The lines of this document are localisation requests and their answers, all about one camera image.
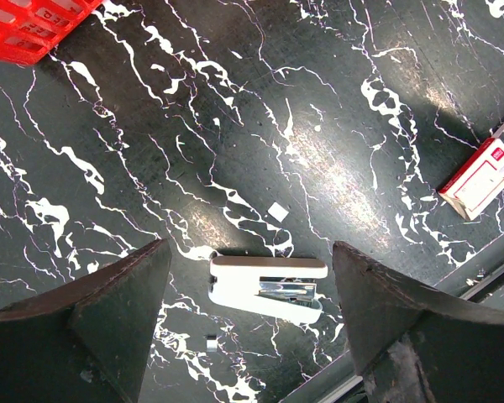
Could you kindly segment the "red white staple box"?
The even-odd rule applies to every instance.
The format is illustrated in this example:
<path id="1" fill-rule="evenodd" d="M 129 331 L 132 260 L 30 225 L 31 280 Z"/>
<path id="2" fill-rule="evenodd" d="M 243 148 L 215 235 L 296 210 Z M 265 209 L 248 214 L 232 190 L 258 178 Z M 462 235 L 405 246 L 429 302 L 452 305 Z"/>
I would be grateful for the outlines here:
<path id="1" fill-rule="evenodd" d="M 466 221 L 477 218 L 504 190 L 504 123 L 438 194 Z"/>

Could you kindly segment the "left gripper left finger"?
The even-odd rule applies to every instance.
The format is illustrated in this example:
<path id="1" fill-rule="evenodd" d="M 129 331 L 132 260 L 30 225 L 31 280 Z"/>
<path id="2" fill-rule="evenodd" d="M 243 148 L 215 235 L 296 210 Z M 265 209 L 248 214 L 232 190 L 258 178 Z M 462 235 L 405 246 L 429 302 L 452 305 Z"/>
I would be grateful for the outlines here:
<path id="1" fill-rule="evenodd" d="M 0 310 L 0 402 L 136 402 L 171 266 L 155 240 Z"/>

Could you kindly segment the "light blue stapler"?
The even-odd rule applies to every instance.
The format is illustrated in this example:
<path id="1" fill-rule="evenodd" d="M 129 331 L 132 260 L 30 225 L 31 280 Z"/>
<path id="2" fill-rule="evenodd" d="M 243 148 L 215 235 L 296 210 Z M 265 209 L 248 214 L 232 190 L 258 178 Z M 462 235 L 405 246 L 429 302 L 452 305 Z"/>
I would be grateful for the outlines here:
<path id="1" fill-rule="evenodd" d="M 211 302 L 228 308 L 313 324 L 323 311 L 317 280 L 328 276 L 319 259 L 217 256 L 209 262 Z"/>

